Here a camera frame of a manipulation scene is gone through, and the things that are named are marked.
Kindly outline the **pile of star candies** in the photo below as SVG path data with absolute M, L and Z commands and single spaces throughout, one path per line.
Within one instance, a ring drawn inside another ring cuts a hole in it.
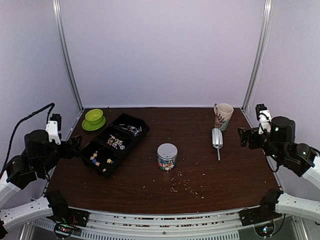
M 113 159 L 111 159 L 110 157 L 107 158 L 98 151 L 95 151 L 89 158 L 89 160 L 103 173 L 105 173 L 108 170 L 109 166 L 114 162 Z

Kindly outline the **black three-compartment candy tray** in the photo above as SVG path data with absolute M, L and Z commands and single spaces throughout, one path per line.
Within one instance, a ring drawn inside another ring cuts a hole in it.
M 81 150 L 80 157 L 85 166 L 107 178 L 149 130 L 143 119 L 122 113 Z

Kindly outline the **metal scoop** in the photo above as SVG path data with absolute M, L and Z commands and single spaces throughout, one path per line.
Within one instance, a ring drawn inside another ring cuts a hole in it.
M 217 160 L 221 160 L 220 149 L 223 147 L 223 134 L 220 129 L 212 129 L 212 146 L 217 150 Z

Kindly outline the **pile of swirl lollipops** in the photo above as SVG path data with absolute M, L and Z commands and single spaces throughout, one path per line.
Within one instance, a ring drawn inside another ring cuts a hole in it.
M 107 140 L 107 144 L 112 146 L 116 150 L 124 150 L 126 148 L 124 142 L 113 135 L 110 135 L 110 137 Z

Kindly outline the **pile of stick candies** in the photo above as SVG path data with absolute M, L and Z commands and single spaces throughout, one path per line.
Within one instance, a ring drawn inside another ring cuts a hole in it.
M 119 127 L 127 132 L 129 132 L 130 134 L 132 134 L 134 137 L 137 137 L 141 132 L 142 132 L 142 127 L 136 127 L 133 125 L 129 125 L 129 124 L 120 124 Z

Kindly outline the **clear plastic jar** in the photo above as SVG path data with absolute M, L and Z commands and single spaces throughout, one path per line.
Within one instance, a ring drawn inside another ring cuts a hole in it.
M 164 172 L 169 172 L 173 170 L 176 165 L 177 165 L 177 158 L 163 158 L 163 157 L 158 157 L 157 158 L 157 165 L 161 171 Z

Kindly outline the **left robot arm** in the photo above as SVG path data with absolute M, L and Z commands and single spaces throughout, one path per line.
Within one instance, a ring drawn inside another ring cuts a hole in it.
M 83 137 L 78 135 L 68 141 L 50 140 L 45 130 L 34 130 L 24 136 L 25 149 L 8 161 L 1 172 L 0 204 L 3 206 L 13 195 L 30 183 L 47 180 L 60 159 L 79 156 Z M 57 217 L 61 222 L 72 218 L 72 211 L 62 193 L 54 190 L 33 202 L 14 208 L 0 210 L 0 237 L 27 222 Z

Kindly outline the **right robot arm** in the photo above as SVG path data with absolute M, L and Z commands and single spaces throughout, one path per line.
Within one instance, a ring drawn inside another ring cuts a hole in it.
M 262 149 L 278 167 L 285 167 L 298 177 L 320 186 L 320 152 L 306 143 L 295 142 L 296 123 L 284 116 L 260 118 L 255 128 L 238 128 L 240 145 L 251 150 Z M 320 221 L 319 201 L 292 196 L 270 189 L 256 210 L 259 220 L 266 221 L 274 213 L 289 214 L 315 222 Z

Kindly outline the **green plate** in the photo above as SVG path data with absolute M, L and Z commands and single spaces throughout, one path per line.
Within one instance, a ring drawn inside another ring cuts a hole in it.
M 98 123 L 93 124 L 90 121 L 85 119 L 82 121 L 81 126 L 84 130 L 92 132 L 102 128 L 105 125 L 105 123 L 106 123 L 106 118 L 102 116 Z

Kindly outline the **patterned ceramic mug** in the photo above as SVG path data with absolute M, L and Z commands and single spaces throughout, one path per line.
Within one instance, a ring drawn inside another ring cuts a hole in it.
M 214 127 L 224 132 L 228 127 L 234 108 L 227 103 L 215 103 L 213 111 L 215 114 Z

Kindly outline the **green bowl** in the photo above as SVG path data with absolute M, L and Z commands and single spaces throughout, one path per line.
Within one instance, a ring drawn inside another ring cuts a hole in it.
M 103 117 L 104 113 L 101 109 L 95 108 L 95 109 L 91 109 L 89 110 L 86 114 L 85 114 L 85 119 L 90 121 L 92 124 L 97 124 L 101 117 Z

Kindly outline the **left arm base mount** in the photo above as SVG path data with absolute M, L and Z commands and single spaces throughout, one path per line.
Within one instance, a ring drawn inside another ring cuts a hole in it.
M 86 210 L 69 207 L 60 191 L 48 192 L 44 197 L 48 200 L 48 206 L 52 210 L 52 214 L 47 216 L 48 219 L 74 227 L 87 226 L 90 213 Z

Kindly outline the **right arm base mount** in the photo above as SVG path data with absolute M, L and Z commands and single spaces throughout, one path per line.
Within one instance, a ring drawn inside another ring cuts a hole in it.
M 239 211 L 242 226 L 260 224 L 280 218 L 282 214 L 276 212 L 276 204 L 283 193 L 281 190 L 270 189 L 261 199 L 259 206 Z

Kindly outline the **front aluminium rail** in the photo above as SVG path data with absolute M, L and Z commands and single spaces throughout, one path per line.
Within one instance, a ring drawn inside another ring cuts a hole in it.
M 286 215 L 273 221 L 244 226 L 240 209 L 185 214 L 133 214 L 89 210 L 85 227 L 68 240 L 262 240 L 258 231 L 274 226 L 272 240 L 306 240 L 298 217 Z

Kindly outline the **left aluminium frame post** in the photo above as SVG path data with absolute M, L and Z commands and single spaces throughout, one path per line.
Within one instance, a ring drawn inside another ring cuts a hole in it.
M 59 42 L 62 50 L 62 56 L 63 56 L 63 61 L 64 61 L 64 66 L 66 69 L 67 77 L 71 86 L 71 91 L 73 93 L 73 96 L 75 98 L 75 102 L 77 104 L 77 108 L 79 111 L 83 111 L 84 107 L 81 101 L 80 93 L 76 84 L 75 76 L 74 76 L 74 71 L 72 68 L 72 63 L 71 63 L 71 58 L 69 55 L 69 50 L 68 50 L 68 45 L 67 45 L 67 40 L 66 40 L 66 34 L 64 30 L 64 24 L 63 24 L 63 17 L 62 17 L 62 12 L 61 12 L 61 3 L 59 0 L 53 0 L 52 1 L 52 6 L 53 6 L 53 14 L 57 26 L 57 31 L 58 31 L 58 37 L 59 37 Z

